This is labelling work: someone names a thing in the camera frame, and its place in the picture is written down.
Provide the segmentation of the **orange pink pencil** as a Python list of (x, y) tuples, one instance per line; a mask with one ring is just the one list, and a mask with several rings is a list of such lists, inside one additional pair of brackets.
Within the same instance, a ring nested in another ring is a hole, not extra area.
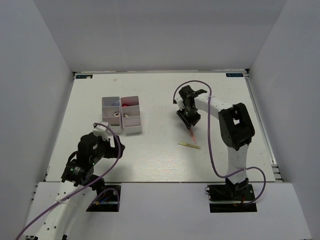
[(197, 143), (197, 140), (196, 140), (195, 134), (193, 133), (193, 130), (192, 130), (192, 129), (189, 129), (189, 132), (190, 132), (190, 136), (191, 136), (191, 138), (192, 138), (193, 143), (196, 144), (196, 143)]

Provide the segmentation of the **yellow stick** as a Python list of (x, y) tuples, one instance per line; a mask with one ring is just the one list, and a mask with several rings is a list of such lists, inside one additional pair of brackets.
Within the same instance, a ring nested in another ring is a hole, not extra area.
[(189, 144), (189, 143), (185, 143), (185, 142), (178, 142), (177, 144), (180, 145), (180, 146), (184, 146), (184, 147), (188, 147), (188, 148), (193, 148), (193, 149), (197, 149), (197, 150), (200, 150), (200, 149), (201, 149), (201, 147), (198, 146), (198, 145)]

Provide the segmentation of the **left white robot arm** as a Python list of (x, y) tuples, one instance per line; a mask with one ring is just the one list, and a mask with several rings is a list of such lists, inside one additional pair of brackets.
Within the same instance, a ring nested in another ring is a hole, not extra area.
[(102, 175), (94, 174), (94, 167), (101, 159), (114, 159), (118, 162), (123, 156), (125, 146), (117, 134), (113, 135), (113, 141), (114, 146), (111, 146), (108, 134), (96, 130), (80, 138), (77, 150), (67, 159), (54, 203), (27, 223), (17, 239), (43, 218), (38, 231), (35, 234), (26, 234), (26, 239), (67, 240), (77, 214), (84, 213), (107, 192), (116, 193), (116, 198), (120, 198), (115, 188), (105, 185), (104, 176), (112, 170), (111, 167)]

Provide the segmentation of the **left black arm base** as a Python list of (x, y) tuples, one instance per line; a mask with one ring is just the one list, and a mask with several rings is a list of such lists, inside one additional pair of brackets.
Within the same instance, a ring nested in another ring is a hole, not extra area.
[(97, 192), (94, 201), (87, 208), (87, 212), (117, 213), (120, 210), (121, 184), (105, 184)]

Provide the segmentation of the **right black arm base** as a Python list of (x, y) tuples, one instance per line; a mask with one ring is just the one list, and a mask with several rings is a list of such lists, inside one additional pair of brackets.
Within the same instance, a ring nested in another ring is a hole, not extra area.
[(251, 184), (237, 196), (231, 196), (224, 184), (207, 185), (204, 190), (208, 195), (210, 213), (254, 213), (258, 211), (256, 203), (249, 204), (255, 199)]

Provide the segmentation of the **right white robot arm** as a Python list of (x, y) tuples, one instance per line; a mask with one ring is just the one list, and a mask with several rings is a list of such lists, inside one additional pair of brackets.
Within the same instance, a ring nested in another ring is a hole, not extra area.
[(218, 120), (220, 135), (228, 153), (227, 174), (222, 176), (225, 179), (225, 192), (229, 198), (236, 200), (249, 184), (247, 152), (255, 129), (243, 103), (227, 103), (206, 93), (204, 89), (193, 90), (190, 85), (182, 87), (178, 92), (179, 97), (173, 100), (179, 107), (176, 114), (188, 130), (200, 121), (199, 110), (207, 113), (208, 124), (210, 117)]

